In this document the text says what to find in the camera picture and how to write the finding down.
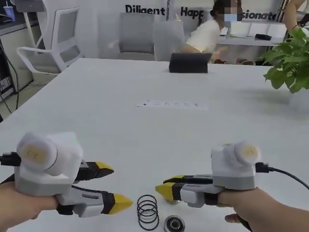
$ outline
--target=metal spring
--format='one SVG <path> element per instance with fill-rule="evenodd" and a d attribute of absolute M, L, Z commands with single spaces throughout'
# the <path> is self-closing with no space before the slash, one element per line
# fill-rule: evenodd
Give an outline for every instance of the metal spring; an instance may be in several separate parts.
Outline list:
<path fill-rule="evenodd" d="M 137 217 L 140 227 L 145 231 L 153 231 L 158 227 L 160 218 L 154 196 L 143 195 L 137 200 Z"/>

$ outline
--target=hand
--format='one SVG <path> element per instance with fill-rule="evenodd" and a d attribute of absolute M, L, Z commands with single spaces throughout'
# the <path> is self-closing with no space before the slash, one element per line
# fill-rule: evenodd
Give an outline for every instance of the hand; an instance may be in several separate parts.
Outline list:
<path fill-rule="evenodd" d="M 18 193 L 14 182 L 0 185 L 0 232 L 36 219 L 42 210 L 57 208 L 54 197 L 30 197 Z"/>
<path fill-rule="evenodd" d="M 256 188 L 249 191 L 224 191 L 219 195 L 218 206 L 234 208 L 235 212 L 250 224 L 253 231 L 265 231 L 267 223 L 278 215 L 282 204 Z M 237 214 L 228 215 L 225 220 L 229 223 L 240 223 Z"/>

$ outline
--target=metal ring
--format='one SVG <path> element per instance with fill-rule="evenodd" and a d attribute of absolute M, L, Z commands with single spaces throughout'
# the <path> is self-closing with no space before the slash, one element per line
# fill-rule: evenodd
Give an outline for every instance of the metal ring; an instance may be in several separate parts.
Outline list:
<path fill-rule="evenodd" d="M 185 223 L 179 216 L 169 216 L 164 222 L 164 232 L 183 232 Z"/>

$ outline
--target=white table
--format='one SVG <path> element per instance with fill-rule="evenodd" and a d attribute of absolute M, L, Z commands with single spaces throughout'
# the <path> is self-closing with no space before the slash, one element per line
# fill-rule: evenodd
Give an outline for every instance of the white table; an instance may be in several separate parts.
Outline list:
<path fill-rule="evenodd" d="M 161 225 L 181 216 L 189 232 L 245 232 L 224 222 L 230 209 L 170 206 L 155 186 L 178 174 L 211 172 L 210 150 L 243 139 L 260 145 L 264 161 L 309 182 L 309 116 L 289 110 L 287 90 L 265 84 L 268 67 L 210 65 L 208 74 L 170 74 L 168 63 L 80 59 L 0 124 L 0 150 L 13 151 L 27 131 L 75 131 L 87 161 L 115 173 L 85 188 L 158 199 Z M 138 108 L 144 100 L 198 102 L 208 111 Z M 1 167 L 4 179 L 13 168 Z M 280 174 L 261 174 L 260 187 L 278 200 L 309 209 L 308 192 Z M 12 232 L 142 232 L 136 205 L 112 216 L 78 218 L 43 212 Z"/>

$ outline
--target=white shirt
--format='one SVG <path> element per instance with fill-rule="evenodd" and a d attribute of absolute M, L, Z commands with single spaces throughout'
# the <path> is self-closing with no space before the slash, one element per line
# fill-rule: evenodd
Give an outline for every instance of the white shirt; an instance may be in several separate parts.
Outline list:
<path fill-rule="evenodd" d="M 191 37 L 186 44 L 200 52 L 207 50 L 207 52 L 213 53 L 220 34 L 221 30 L 217 21 L 208 20 L 191 33 Z"/>

